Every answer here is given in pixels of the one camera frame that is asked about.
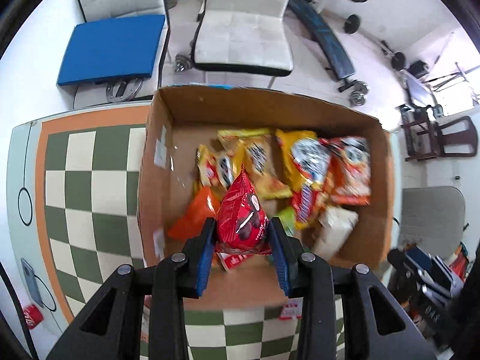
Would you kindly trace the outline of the chair with blue cushion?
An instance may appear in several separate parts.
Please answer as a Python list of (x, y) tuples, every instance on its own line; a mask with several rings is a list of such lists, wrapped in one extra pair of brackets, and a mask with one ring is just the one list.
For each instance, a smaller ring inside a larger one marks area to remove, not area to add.
[(170, 20), (166, 0), (77, 0), (57, 84), (76, 87), (77, 109), (147, 100), (161, 84)]

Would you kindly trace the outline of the green gumball candy bag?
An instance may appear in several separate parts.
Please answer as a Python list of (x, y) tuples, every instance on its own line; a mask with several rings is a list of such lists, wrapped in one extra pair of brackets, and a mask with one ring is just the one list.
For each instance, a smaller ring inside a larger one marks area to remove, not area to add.
[(276, 213), (287, 236), (295, 236), (295, 212), (291, 206)]

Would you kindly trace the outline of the yellow bread snack bag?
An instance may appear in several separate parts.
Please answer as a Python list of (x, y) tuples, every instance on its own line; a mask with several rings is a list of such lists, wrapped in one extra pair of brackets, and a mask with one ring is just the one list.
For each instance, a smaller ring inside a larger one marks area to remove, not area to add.
[(242, 151), (241, 169), (248, 174), (261, 199), (292, 196), (290, 187), (275, 177), (272, 136), (268, 128), (223, 129), (217, 132), (217, 137), (226, 150)]

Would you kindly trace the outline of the red panda snack bag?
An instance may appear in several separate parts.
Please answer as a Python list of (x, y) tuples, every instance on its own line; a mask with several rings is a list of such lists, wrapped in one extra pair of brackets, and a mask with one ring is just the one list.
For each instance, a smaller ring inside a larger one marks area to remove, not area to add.
[(329, 140), (334, 188), (334, 204), (367, 206), (370, 203), (371, 161), (368, 141), (363, 136), (335, 137)]

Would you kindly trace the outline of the red soda can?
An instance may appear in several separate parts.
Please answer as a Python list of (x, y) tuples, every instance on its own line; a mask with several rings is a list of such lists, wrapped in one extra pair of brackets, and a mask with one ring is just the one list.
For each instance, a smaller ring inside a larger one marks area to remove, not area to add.
[(29, 330), (34, 329), (44, 321), (43, 314), (37, 306), (30, 304), (23, 308), (24, 319)]

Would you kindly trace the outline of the yellow panda snack bag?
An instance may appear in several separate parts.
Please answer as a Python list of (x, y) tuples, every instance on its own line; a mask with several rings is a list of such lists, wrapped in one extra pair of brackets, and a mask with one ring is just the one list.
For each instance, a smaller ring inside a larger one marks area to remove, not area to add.
[(197, 149), (199, 183), (211, 189), (221, 200), (242, 169), (242, 151), (223, 150), (213, 152), (205, 145)]

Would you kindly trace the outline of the open cardboard box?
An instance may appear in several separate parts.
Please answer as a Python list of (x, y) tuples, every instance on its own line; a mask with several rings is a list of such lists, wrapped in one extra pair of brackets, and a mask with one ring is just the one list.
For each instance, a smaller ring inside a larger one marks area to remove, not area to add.
[(211, 186), (215, 202), (226, 194), (227, 173), (245, 171), (268, 215), (288, 206), (277, 130), (368, 141), (370, 202), (358, 208), (358, 223), (331, 262), (336, 267), (363, 263), (375, 269), (386, 260), (393, 223), (393, 160), (389, 133), (377, 119), (313, 97), (267, 89), (164, 87), (155, 92), (147, 118), (137, 203), (147, 265), (138, 279), (156, 302), (172, 306), (178, 297), (185, 297), (191, 309), (201, 311), (284, 302), (277, 273), (264, 257), (247, 258), (230, 273), (216, 263), (203, 294), (196, 292), (195, 262), (172, 260), (185, 239), (203, 228), (199, 209), (191, 207), (202, 188), (200, 146), (211, 153), (208, 169), (215, 178)]

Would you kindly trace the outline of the orange snack bag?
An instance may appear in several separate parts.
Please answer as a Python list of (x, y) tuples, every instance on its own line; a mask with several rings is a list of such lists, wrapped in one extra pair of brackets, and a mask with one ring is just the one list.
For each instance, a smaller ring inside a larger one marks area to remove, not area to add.
[(186, 241), (198, 236), (207, 218), (216, 218), (220, 205), (212, 189), (208, 186), (202, 187), (182, 217), (168, 229), (168, 236), (177, 241)]

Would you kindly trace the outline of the large yellow noodle bag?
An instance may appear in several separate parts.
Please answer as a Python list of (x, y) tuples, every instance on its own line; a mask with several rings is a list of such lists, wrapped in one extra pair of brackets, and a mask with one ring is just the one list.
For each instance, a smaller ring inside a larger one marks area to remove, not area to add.
[(275, 132), (281, 148), (284, 173), (292, 191), (290, 200), (295, 215), (295, 228), (313, 225), (334, 187), (330, 169), (331, 151), (328, 141), (313, 131)]

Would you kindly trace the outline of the long red white wrapper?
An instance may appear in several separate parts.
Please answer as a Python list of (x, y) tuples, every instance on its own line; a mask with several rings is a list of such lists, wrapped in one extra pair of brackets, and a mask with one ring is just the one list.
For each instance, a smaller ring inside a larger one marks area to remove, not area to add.
[(232, 272), (239, 268), (244, 269), (251, 266), (255, 260), (253, 254), (228, 254), (216, 252), (216, 260), (224, 272)]

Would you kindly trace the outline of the white snack pack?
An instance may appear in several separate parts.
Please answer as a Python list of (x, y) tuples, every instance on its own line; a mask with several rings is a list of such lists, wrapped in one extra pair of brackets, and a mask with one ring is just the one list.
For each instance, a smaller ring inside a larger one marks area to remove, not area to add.
[(325, 261), (329, 261), (342, 248), (358, 220), (357, 212), (328, 205), (318, 219), (320, 228), (312, 251)]

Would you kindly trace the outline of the dark wooden chair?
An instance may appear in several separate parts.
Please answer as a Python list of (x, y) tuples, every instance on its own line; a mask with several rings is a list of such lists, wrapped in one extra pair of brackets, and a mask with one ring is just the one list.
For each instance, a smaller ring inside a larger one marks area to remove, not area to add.
[(407, 148), (406, 162), (438, 158), (472, 158), (479, 152), (478, 131), (469, 116), (439, 124), (428, 115), (431, 106), (399, 107)]

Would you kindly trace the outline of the grey office chair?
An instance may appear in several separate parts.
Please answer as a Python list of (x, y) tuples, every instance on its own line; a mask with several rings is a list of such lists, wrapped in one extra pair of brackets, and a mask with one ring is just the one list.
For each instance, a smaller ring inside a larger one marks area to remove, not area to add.
[(465, 198), (453, 186), (404, 189), (398, 247), (417, 245), (431, 255), (449, 258), (460, 246)]

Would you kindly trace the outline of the red triangular snack bag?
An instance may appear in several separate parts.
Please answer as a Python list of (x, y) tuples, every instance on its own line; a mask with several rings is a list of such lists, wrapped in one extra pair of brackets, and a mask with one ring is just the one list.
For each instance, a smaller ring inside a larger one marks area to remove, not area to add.
[(244, 168), (221, 201), (216, 217), (216, 252), (270, 254), (269, 219)]

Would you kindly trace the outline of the white padded chair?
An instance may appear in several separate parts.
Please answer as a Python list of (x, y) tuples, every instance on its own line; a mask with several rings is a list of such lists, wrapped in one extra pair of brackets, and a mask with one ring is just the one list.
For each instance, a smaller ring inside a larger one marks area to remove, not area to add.
[(288, 77), (294, 59), (284, 14), (289, 0), (202, 0), (191, 60), (204, 72)]

